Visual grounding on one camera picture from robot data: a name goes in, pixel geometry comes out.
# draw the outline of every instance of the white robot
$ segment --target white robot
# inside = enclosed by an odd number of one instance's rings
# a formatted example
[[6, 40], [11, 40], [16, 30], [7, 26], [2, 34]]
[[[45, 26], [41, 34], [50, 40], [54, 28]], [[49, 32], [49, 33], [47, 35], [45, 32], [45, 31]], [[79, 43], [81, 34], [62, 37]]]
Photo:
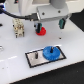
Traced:
[[[6, 10], [16, 10], [18, 5], [14, 4], [15, 0], [6, 0]], [[38, 21], [35, 21], [34, 27], [36, 32], [41, 31], [42, 22], [61, 20], [59, 25], [64, 29], [66, 18], [71, 13], [81, 12], [84, 8], [84, 0], [19, 0], [19, 11], [22, 16], [32, 15], [36, 13]]]

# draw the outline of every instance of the black base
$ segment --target black base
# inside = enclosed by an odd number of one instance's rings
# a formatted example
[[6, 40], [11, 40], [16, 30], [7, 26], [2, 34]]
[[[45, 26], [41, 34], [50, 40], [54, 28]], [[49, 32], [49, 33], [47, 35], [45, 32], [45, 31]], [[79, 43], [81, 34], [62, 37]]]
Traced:
[[41, 66], [41, 65], [48, 64], [48, 63], [51, 63], [51, 62], [56, 62], [56, 61], [60, 61], [60, 60], [66, 59], [66, 56], [64, 55], [64, 53], [62, 52], [62, 50], [60, 49], [60, 47], [58, 47], [58, 46], [56, 46], [56, 47], [60, 50], [61, 54], [63, 55], [63, 58], [59, 58], [58, 60], [55, 60], [55, 61], [49, 61], [49, 62], [45, 62], [45, 63], [42, 63], [42, 64], [34, 65], [34, 66], [31, 65], [27, 54], [33, 53], [33, 52], [38, 52], [38, 51], [43, 51], [43, 49], [37, 50], [37, 51], [32, 51], [32, 52], [29, 52], [29, 53], [25, 53], [27, 61], [28, 61], [28, 64], [29, 64], [29, 67], [33, 68], [33, 67]]

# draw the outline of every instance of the black component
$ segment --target black component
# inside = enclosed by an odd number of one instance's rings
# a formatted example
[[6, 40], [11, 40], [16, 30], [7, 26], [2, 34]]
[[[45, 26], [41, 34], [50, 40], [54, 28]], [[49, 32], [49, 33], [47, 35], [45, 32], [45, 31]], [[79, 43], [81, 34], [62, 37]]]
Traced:
[[59, 27], [60, 27], [60, 29], [64, 29], [65, 24], [66, 24], [66, 20], [65, 20], [64, 18], [62, 18], [62, 19], [59, 21]]
[[0, 3], [4, 3], [6, 0], [0, 0]]
[[34, 27], [36, 27], [36, 25], [34, 25]]
[[38, 59], [38, 53], [37, 52], [35, 53], [35, 59]]
[[84, 32], [84, 10], [73, 13], [70, 20]]
[[[4, 4], [0, 5], [1, 8], [4, 8]], [[0, 10], [0, 14], [2, 14], [3, 12]]]
[[42, 29], [42, 24], [41, 23], [38, 23], [38, 26], [36, 28], [36, 32], [37, 33], [40, 33], [41, 29]]
[[3, 26], [3, 24], [0, 23], [0, 27], [2, 27], [2, 26]]
[[50, 53], [53, 53], [53, 49], [54, 49], [54, 47], [51, 47]]
[[34, 66], [31, 65], [31, 63], [30, 63], [30, 61], [29, 61], [29, 58], [27, 57], [27, 54], [32, 53], [32, 52], [25, 53], [30, 68], [34, 68], [34, 67], [37, 67], [37, 66], [41, 66], [41, 65], [44, 65], [44, 64], [51, 63], [51, 62], [56, 62], [56, 61], [60, 61], [60, 60], [67, 59], [66, 56], [64, 55], [64, 53], [62, 52], [62, 50], [60, 49], [60, 47], [58, 47], [58, 46], [56, 46], [56, 47], [60, 50], [61, 54], [63, 55], [63, 58], [59, 58], [58, 60], [55, 60], [55, 61], [49, 61], [49, 62], [45, 62], [45, 63], [42, 63], [42, 64], [34, 65]]
[[17, 15], [11, 14], [11, 13], [3, 10], [1, 7], [0, 7], [0, 11], [2, 11], [6, 15], [11, 16], [13, 18], [25, 19], [25, 20], [30, 20], [30, 21], [31, 20], [33, 20], [33, 21], [37, 21], [38, 20], [37, 13], [33, 13], [32, 15], [28, 15], [28, 16], [17, 16]]
[[37, 13], [33, 13], [32, 15], [25, 16], [25, 20], [38, 21]]
[[18, 3], [18, 0], [15, 0], [15, 2], [14, 2], [15, 4], [17, 4]]

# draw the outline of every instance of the blue object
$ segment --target blue object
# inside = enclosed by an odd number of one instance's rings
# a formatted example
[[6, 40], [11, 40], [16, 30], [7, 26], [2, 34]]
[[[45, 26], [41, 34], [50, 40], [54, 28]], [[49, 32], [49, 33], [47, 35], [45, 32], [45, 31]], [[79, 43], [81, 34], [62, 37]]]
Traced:
[[60, 50], [56, 47], [48, 46], [43, 50], [43, 56], [49, 61], [55, 61], [59, 59]]

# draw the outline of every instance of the white surface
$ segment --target white surface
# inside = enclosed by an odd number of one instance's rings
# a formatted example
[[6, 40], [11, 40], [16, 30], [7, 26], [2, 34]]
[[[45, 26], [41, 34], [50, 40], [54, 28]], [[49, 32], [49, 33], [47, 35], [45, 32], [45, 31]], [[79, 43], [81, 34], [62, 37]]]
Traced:
[[[42, 6], [44, 4], [32, 4], [33, 0], [19, 0], [19, 10], [21, 15], [28, 15], [36, 12], [37, 6]], [[69, 13], [80, 12], [84, 8], [84, 0], [66, 0]]]
[[[43, 23], [47, 30], [45, 36], [37, 36], [34, 23], [25, 21], [25, 37], [20, 38], [15, 38], [11, 17], [0, 15], [1, 22], [0, 46], [3, 46], [4, 51], [0, 52], [0, 84], [19, 81], [84, 60], [84, 32], [70, 20], [64, 30], [58, 28], [58, 21]], [[60, 45], [67, 59], [29, 68], [25, 53], [51, 45]]]

